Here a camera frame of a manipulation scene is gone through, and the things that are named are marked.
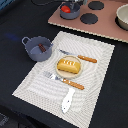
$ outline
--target saucepan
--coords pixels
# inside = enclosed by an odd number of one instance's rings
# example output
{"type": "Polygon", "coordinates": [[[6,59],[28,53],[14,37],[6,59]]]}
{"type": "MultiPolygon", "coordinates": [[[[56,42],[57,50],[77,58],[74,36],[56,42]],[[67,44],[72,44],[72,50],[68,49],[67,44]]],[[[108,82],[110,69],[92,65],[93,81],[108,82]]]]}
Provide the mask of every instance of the saucepan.
{"type": "Polygon", "coordinates": [[[64,19],[75,19],[80,15],[80,5],[77,3],[66,2],[60,6],[60,16],[64,19]]]}
{"type": "Polygon", "coordinates": [[[38,62],[45,61],[52,54],[53,44],[50,42],[49,39],[45,37],[38,36],[38,37],[33,37],[31,39],[28,37],[24,37],[22,39],[22,43],[24,44],[29,57],[34,61],[38,61],[38,62]],[[39,44],[43,45],[43,47],[45,48],[45,52],[41,51],[41,49],[38,46],[39,44]]]}
{"type": "Polygon", "coordinates": [[[123,29],[128,30],[128,4],[119,7],[116,14],[118,17],[119,25],[123,29]]]}

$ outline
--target white placemat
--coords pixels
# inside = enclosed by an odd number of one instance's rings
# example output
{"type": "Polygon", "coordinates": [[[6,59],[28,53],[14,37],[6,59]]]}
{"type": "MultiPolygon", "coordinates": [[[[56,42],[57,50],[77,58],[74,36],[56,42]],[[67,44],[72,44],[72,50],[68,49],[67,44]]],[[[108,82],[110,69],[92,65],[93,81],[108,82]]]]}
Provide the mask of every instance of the white placemat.
{"type": "Polygon", "coordinates": [[[45,62],[36,63],[13,95],[79,128],[88,128],[114,46],[62,31],[58,33],[53,43],[52,56],[45,62]],[[43,76],[43,71],[56,74],[55,63],[64,56],[57,49],[98,60],[98,63],[82,60],[83,72],[72,81],[84,85],[85,89],[81,91],[74,88],[76,92],[66,114],[62,113],[61,103],[70,86],[43,76]]]}

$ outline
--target dark table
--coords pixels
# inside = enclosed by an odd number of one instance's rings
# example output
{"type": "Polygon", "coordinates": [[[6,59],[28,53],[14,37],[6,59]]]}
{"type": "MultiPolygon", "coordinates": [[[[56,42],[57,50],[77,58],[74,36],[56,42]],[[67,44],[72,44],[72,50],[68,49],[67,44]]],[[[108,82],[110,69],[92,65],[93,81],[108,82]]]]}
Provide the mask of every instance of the dark table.
{"type": "Polygon", "coordinates": [[[128,128],[128,44],[48,24],[59,5],[35,6],[30,0],[16,0],[0,11],[0,105],[51,128],[76,128],[12,96],[36,63],[28,57],[22,38],[44,36],[52,41],[64,31],[115,45],[89,128],[128,128]]]}

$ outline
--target wooden knife handle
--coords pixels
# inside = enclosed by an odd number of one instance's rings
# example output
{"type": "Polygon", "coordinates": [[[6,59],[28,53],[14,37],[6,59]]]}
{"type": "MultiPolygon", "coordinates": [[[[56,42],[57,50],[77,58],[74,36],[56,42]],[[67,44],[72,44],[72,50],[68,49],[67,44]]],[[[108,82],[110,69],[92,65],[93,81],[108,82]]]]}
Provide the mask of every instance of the wooden knife handle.
{"type": "Polygon", "coordinates": [[[78,55],[78,58],[80,58],[82,60],[90,61],[90,62],[93,62],[93,63],[97,63],[96,59],[92,59],[92,58],[89,58],[89,57],[78,55]]]}
{"type": "Polygon", "coordinates": [[[83,86],[83,85],[77,84],[77,83],[72,82],[72,81],[69,81],[69,80],[67,80],[67,79],[63,79],[63,82],[64,82],[65,84],[71,85],[71,86],[76,87],[76,88],[78,88],[78,89],[81,89],[81,90],[84,89],[84,86],[83,86]]]}

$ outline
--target bread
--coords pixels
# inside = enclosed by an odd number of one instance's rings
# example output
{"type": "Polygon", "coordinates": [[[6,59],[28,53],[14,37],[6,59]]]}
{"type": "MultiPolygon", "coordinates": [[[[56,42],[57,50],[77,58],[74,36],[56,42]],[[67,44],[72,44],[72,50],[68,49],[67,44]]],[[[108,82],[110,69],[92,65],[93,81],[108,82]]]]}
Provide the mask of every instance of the bread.
{"type": "Polygon", "coordinates": [[[65,59],[61,59],[57,64],[57,69],[75,74],[79,73],[80,67],[80,63],[65,59]]]}

